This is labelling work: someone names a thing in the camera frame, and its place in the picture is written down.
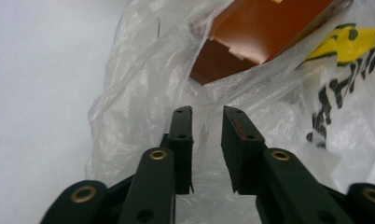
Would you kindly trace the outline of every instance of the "cardboard box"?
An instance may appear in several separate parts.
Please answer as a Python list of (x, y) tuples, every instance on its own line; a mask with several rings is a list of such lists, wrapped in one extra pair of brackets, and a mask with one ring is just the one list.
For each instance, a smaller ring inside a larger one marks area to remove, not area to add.
[(219, 14), (191, 77), (206, 84), (266, 63), (324, 23), (345, 0), (235, 0)]

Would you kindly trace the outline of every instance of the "transparent plastic bag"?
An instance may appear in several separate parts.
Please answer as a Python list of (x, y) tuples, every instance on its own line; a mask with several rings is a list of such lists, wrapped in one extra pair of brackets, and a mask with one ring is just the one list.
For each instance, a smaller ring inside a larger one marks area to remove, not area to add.
[[(268, 147), (296, 153), (319, 182), (344, 192), (353, 182), (375, 184), (374, 61), (370, 75), (355, 80), (354, 93), (343, 89), (342, 108), (329, 83), (348, 77), (351, 65), (338, 66), (337, 56), (304, 63), (338, 25), (375, 27), (375, 1), (355, 0), (272, 62), (201, 86), (188, 75), (212, 18), (229, 3), (131, 2), (116, 32), (105, 91), (89, 113), (94, 150), (87, 178), (112, 186), (132, 175), (142, 153), (168, 132), (173, 110), (191, 105), (195, 193), (176, 197), (176, 223), (260, 223), (255, 197), (232, 192), (220, 147), (223, 105), (230, 105), (245, 111)], [(321, 147), (313, 115), (321, 111), (324, 86), (332, 109)]]

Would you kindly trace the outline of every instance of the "white surface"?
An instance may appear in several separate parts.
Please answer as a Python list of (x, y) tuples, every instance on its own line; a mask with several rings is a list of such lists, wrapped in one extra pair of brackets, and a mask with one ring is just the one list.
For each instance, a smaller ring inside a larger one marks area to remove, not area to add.
[(38, 223), (84, 179), (123, 2), (0, 0), (0, 223)]

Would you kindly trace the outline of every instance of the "yellow printed graphic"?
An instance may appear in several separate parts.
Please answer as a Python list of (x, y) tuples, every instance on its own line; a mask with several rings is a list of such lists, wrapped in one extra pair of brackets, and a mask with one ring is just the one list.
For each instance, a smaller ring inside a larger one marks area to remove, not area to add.
[(355, 28), (355, 24), (338, 26), (306, 61), (337, 55), (338, 63), (350, 63), (375, 47), (375, 28)]

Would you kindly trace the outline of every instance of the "plastic bag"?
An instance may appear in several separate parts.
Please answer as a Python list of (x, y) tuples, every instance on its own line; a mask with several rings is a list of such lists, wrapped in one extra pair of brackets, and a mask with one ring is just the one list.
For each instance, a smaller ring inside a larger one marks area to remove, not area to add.
[[(142, 153), (168, 132), (173, 110), (191, 105), (195, 193), (176, 197), (176, 223), (260, 223), (255, 197), (232, 193), (220, 148), (223, 105), (230, 105), (245, 111), (268, 147), (296, 153), (321, 183), (341, 191), (353, 182), (375, 184), (375, 48), (361, 56), (359, 69), (356, 61), (338, 66), (338, 55), (304, 63), (338, 25), (375, 27), (375, 1), (355, 0), (272, 62), (201, 86), (188, 75), (212, 18), (229, 3), (131, 2), (116, 32), (105, 91), (89, 113), (94, 150), (87, 178), (112, 186), (132, 175)], [(353, 63), (354, 91), (350, 85), (335, 94), (330, 82), (349, 82)]]

